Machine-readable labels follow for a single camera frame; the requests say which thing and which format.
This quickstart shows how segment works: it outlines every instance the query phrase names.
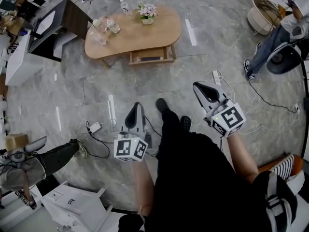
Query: flower vase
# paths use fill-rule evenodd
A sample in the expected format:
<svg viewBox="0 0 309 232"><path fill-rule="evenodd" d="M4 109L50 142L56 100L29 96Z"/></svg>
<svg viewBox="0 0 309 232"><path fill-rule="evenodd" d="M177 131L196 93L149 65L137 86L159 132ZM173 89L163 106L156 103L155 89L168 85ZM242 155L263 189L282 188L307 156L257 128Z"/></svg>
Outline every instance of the flower vase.
<svg viewBox="0 0 309 232"><path fill-rule="evenodd" d="M150 24L153 24L155 18L154 17L151 17L151 18L148 18L148 19L143 19L142 22L144 25L150 25Z"/></svg>

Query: striped cloth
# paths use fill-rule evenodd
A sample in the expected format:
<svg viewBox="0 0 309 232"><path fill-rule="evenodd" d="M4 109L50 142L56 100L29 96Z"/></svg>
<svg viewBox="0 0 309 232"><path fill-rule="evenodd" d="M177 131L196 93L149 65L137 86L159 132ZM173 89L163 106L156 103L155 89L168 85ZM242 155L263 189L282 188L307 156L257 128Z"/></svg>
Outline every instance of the striped cloth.
<svg viewBox="0 0 309 232"><path fill-rule="evenodd" d="M294 155L289 155L287 158L283 159L279 162L276 166L270 169L272 172L275 172L279 175L282 179L286 180L293 169L294 164Z"/></svg>

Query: gray tile floor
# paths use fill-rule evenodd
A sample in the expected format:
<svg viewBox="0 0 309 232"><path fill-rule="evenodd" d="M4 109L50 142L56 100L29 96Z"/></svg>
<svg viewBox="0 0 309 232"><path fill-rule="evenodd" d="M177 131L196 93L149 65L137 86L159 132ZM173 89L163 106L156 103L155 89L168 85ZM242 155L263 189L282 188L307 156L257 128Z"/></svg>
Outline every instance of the gray tile floor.
<svg viewBox="0 0 309 232"><path fill-rule="evenodd" d="M39 12L44 15L62 0L51 0ZM131 6L139 0L126 0ZM289 112L265 104L244 78L242 62L253 55L255 45L263 37L254 36L246 20L251 0L144 0L154 4L167 4L181 16L183 32L175 47L178 58L172 64L130 67L128 56L110 58L112 68L107 70L99 62L89 59L84 52L84 41L73 40L64 47L61 63L46 60L43 70L26 81L21 87L9 87L8 102L11 132L25 132L31 140L48 135L42 151L47 151L68 142L72 137L81 139L89 151L105 155L106 149L94 141L86 131L85 122L109 122L108 95L113 94L116 118L121 120L134 102L141 102L154 128L161 131L162 120L155 108L159 97L165 98L179 115L192 117L193 131L204 133L217 144L219 135L200 123L203 111L197 105L192 91L194 81L203 80L212 69L219 69L230 83L246 114L247 123L241 130L246 133L263 125L277 128L286 124ZM93 19L121 12L119 0L93 0L77 2ZM197 45L192 46L185 19L194 28ZM280 76L270 74L265 68L253 81L253 86L269 102L292 107L304 97L301 69ZM224 84L228 92L232 91ZM59 107L62 132L56 120ZM275 159L283 152L299 154L303 144L305 116L292 126L280 126L277 130L259 129L242 138L258 165ZM151 130L154 147L160 138ZM102 140L112 140L107 126L96 133ZM230 159L226 141L224 152ZM154 179L157 161L146 157ZM56 177L68 180L73 186L98 190L105 186L104 201L116 208L136 209L134 203L133 177L130 164L109 159L73 158Z"/></svg>

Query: wooden coffee table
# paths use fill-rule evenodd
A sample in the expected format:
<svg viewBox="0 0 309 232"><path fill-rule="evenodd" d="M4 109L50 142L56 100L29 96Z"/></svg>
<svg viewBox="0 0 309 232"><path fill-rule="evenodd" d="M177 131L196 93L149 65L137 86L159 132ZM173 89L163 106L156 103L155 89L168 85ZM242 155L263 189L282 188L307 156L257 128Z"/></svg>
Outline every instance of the wooden coffee table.
<svg viewBox="0 0 309 232"><path fill-rule="evenodd" d="M165 5L157 7L158 16L151 25L142 24L136 11L132 15L113 14L112 18L120 27L115 34L109 30L104 33L107 45L103 46L95 39L96 31L93 26L88 30L85 40L85 52L90 58L104 60L108 56L130 53L130 64L166 63L176 59L174 43L181 34L180 18L177 12ZM173 58L169 58L168 47L171 47ZM140 57L161 57L159 60L136 61Z"/></svg>

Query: cardboard box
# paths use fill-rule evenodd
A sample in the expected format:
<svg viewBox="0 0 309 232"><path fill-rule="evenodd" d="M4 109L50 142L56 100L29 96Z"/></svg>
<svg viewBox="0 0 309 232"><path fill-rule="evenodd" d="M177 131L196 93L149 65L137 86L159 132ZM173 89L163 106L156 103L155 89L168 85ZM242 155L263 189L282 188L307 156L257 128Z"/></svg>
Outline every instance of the cardboard box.
<svg viewBox="0 0 309 232"><path fill-rule="evenodd" d="M9 134L5 137L6 150L12 150L17 147L24 147L29 143L26 134Z"/></svg>

